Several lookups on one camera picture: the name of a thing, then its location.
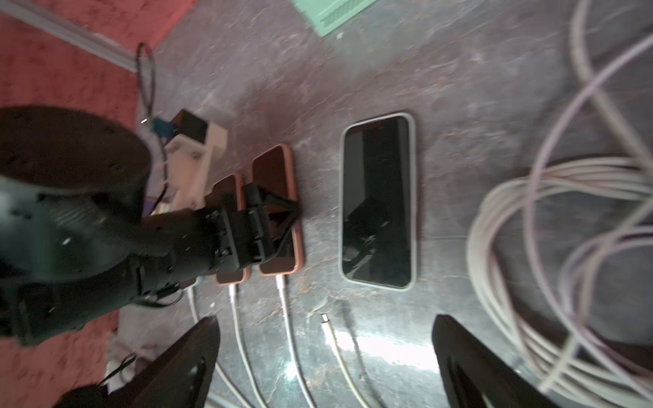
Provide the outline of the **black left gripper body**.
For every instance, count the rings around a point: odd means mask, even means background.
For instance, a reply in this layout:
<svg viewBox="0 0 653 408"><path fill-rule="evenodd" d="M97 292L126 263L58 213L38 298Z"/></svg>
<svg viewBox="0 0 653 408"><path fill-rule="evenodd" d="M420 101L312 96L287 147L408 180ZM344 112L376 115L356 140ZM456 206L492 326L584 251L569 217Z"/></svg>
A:
<svg viewBox="0 0 653 408"><path fill-rule="evenodd" d="M261 265L276 258L280 251L287 246L289 236L292 234L294 223L301 214L298 202L279 197L255 183L243 186L245 198L245 217L248 226L248 255L251 257L247 264ZM207 210L207 221L215 227L214 268L217 266L216 251L219 247L219 229L212 220Z"/></svg>

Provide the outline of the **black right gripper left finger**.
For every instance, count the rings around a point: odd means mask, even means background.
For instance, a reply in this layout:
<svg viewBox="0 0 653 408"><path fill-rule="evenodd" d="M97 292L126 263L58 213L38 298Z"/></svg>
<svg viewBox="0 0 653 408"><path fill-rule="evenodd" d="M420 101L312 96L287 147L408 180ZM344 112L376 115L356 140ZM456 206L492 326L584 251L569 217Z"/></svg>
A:
<svg viewBox="0 0 653 408"><path fill-rule="evenodd" d="M57 407L204 407L220 345L219 321L200 320L122 388L105 385L73 389Z"/></svg>

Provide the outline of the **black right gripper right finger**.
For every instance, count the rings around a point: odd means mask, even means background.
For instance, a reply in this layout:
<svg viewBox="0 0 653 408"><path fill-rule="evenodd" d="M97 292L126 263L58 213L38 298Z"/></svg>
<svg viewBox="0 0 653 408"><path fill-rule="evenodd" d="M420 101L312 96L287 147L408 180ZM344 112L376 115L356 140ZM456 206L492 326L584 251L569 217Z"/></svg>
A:
<svg viewBox="0 0 653 408"><path fill-rule="evenodd" d="M451 407L556 406L452 316L436 316L432 343Z"/></svg>

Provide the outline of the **white charging cable end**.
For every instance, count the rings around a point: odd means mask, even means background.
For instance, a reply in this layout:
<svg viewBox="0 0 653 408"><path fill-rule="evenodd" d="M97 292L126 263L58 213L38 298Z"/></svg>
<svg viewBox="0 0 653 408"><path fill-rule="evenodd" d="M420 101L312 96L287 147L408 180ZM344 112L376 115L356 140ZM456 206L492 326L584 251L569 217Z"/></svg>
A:
<svg viewBox="0 0 653 408"><path fill-rule="evenodd" d="M331 352L336 358L340 371L342 372L345 381L347 382L350 388L350 391L352 392L352 394L355 396L355 398L358 400L359 404L363 408L371 408L372 406L367 402L367 400L365 399L361 391L357 388L353 380L353 377L350 374L350 371L348 370L348 367L345 364L345 361L341 355L340 348L338 346L337 337L335 335L335 332L333 331L332 323L327 314L321 314L321 328L326 338L326 343L328 344Z"/></svg>

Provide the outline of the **black phone white case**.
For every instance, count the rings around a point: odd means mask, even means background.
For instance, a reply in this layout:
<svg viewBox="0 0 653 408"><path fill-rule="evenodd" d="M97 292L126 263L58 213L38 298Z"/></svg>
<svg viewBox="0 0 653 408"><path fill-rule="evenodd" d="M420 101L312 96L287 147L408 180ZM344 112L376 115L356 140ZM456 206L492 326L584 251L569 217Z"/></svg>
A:
<svg viewBox="0 0 653 408"><path fill-rule="evenodd" d="M409 290L417 280L416 123L394 112L340 141L339 271L355 284Z"/></svg>

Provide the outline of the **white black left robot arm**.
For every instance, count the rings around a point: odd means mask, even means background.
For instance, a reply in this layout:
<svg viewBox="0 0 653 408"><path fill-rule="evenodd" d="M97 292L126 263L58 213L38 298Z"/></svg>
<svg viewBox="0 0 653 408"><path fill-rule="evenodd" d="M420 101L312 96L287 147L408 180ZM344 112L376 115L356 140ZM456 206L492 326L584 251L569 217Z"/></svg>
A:
<svg viewBox="0 0 653 408"><path fill-rule="evenodd" d="M299 204L256 185L144 217L151 154L131 130L46 105L1 110L1 335L34 346L201 275L275 258Z"/></svg>

